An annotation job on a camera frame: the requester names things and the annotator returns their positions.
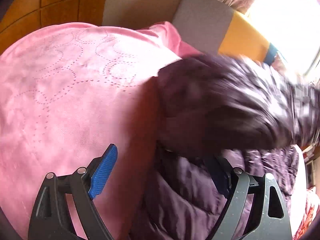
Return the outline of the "purple quilted down jacket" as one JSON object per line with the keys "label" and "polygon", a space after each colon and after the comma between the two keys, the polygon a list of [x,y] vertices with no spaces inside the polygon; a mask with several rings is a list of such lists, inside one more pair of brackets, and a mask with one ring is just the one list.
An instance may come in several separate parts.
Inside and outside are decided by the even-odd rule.
{"label": "purple quilted down jacket", "polygon": [[300,146],[319,143],[319,89],[248,58],[199,55],[158,72],[164,109],[154,165],[129,239],[205,239],[226,199],[204,159],[272,173],[288,211]]}

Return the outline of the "pile of red clothes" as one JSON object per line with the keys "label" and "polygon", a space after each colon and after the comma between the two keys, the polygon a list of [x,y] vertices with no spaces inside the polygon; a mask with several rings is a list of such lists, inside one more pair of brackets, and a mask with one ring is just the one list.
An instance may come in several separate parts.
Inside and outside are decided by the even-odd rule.
{"label": "pile of red clothes", "polygon": [[316,194],[316,187],[314,186],[311,189],[307,189],[304,215],[292,239],[297,240],[302,237],[316,218],[317,213],[319,213],[319,196]]}

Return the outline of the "pink bed cover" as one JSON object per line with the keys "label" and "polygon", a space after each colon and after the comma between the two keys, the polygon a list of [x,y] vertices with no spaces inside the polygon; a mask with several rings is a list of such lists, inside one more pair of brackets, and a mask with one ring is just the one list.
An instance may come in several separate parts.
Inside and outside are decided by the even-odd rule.
{"label": "pink bed cover", "polygon": [[118,160],[94,203],[112,236],[126,237],[155,152],[155,76],[195,53],[169,22],[141,30],[67,23],[1,55],[1,208],[23,239],[45,175],[71,174],[109,144]]}

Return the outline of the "grey yellow blue headboard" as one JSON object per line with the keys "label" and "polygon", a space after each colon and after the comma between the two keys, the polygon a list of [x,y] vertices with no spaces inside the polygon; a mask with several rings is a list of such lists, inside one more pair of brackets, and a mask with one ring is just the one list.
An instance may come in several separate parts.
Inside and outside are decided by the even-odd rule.
{"label": "grey yellow blue headboard", "polygon": [[184,42],[206,54],[244,55],[271,65],[278,51],[243,14],[218,0],[180,0],[172,24]]}

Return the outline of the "bright window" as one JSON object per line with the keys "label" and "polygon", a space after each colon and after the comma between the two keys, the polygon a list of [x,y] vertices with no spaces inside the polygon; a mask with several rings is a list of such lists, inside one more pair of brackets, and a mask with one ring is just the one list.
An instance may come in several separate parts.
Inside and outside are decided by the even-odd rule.
{"label": "bright window", "polygon": [[291,70],[313,71],[319,62],[319,0],[255,0],[246,16]]}

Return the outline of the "wooden wardrobe panel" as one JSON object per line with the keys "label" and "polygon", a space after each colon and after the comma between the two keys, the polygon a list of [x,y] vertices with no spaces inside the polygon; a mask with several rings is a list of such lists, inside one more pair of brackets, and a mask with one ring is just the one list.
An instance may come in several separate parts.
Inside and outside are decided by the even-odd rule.
{"label": "wooden wardrobe panel", "polygon": [[14,0],[1,19],[1,52],[20,38],[49,25],[101,25],[105,0]]}

